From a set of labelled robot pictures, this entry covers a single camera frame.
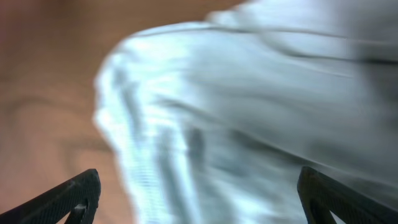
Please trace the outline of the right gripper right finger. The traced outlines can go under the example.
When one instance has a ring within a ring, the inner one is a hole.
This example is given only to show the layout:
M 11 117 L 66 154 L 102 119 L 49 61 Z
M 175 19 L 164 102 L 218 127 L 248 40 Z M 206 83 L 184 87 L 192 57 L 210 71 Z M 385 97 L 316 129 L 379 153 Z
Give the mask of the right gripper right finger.
M 321 172 L 304 166 L 297 192 L 309 224 L 396 224 L 397 211 L 361 195 Z

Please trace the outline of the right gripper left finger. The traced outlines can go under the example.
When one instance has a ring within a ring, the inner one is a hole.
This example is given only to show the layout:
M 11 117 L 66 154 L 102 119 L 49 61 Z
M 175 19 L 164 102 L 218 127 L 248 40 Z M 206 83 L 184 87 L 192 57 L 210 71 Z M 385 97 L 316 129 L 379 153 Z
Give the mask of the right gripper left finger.
M 101 182 L 88 169 L 41 195 L 1 214 L 1 224 L 92 224 L 98 208 Z

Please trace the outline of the light blue t-shirt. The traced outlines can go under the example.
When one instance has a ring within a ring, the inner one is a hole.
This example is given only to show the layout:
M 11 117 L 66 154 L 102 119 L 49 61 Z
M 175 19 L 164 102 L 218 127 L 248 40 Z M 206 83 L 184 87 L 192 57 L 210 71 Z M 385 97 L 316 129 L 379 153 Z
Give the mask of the light blue t-shirt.
M 133 34 L 95 122 L 139 223 L 305 223 L 313 166 L 397 207 L 397 1 L 246 1 Z

